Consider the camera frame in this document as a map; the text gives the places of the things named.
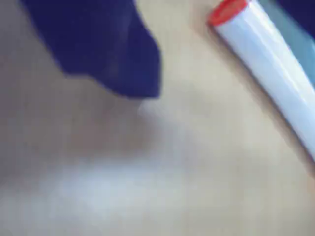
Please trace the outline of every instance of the red cap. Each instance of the red cap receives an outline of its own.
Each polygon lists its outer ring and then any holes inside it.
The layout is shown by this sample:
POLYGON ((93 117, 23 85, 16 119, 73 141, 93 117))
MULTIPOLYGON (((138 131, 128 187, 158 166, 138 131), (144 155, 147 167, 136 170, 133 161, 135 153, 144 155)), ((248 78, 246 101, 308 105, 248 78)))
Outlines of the red cap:
POLYGON ((243 11, 248 0, 223 0, 209 15, 208 24, 217 26, 223 24, 243 11))

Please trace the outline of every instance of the beige surface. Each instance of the beige surface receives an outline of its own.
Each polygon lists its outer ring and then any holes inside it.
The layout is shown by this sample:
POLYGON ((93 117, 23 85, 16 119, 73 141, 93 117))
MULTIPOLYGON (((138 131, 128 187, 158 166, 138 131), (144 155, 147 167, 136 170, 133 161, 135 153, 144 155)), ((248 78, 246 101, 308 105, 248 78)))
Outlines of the beige surface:
POLYGON ((0 1, 0 235, 313 236, 304 153, 207 33, 213 1, 138 3, 164 58, 143 103, 66 78, 0 1))

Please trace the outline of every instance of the white plastic tube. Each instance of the white plastic tube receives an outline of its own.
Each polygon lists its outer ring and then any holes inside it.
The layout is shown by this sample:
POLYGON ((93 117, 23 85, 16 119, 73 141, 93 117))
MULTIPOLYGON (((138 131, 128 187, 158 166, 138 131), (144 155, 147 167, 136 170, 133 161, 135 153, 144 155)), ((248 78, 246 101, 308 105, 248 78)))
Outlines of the white plastic tube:
POLYGON ((259 3, 224 0, 209 24, 257 78, 315 160, 314 88, 259 3))

